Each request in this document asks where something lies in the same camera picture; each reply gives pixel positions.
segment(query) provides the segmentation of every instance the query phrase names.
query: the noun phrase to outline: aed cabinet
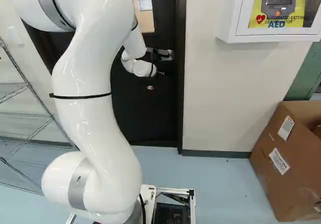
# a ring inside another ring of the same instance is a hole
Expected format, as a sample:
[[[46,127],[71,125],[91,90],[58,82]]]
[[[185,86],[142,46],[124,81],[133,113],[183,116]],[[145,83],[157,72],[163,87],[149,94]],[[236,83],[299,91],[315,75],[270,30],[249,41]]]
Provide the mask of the aed cabinet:
[[[227,43],[321,40],[321,0],[224,0],[217,37]]]

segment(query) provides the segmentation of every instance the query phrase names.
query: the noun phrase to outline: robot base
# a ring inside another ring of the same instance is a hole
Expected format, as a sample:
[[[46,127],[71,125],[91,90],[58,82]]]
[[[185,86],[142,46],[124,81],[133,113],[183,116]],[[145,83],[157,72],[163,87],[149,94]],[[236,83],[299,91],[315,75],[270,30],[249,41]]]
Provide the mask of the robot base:
[[[145,203],[146,224],[196,224],[194,190],[142,185],[140,193]],[[92,224],[92,221],[71,214],[66,224]]]

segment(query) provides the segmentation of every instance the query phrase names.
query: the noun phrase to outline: green wall panel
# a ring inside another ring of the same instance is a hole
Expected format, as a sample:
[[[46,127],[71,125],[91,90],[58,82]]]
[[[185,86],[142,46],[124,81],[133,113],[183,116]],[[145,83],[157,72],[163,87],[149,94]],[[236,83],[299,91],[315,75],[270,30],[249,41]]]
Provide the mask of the green wall panel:
[[[309,100],[320,82],[321,42],[314,42],[284,100]]]

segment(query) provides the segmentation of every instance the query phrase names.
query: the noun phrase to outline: cardboard box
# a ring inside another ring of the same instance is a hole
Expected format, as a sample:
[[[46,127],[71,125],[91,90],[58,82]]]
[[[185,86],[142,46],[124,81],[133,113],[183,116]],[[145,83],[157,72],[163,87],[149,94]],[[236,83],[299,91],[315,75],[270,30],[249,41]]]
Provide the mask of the cardboard box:
[[[321,101],[281,102],[250,156],[278,221],[321,219]]]
[[[321,126],[318,126],[313,133],[321,139]]]

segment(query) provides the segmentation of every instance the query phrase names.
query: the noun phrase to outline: wall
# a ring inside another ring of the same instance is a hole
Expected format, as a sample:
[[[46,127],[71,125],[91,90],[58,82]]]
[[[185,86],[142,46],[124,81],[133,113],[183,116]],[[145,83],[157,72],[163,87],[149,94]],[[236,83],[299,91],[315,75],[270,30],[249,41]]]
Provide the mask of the wall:
[[[183,149],[251,151],[310,42],[226,44],[224,0],[187,0]]]

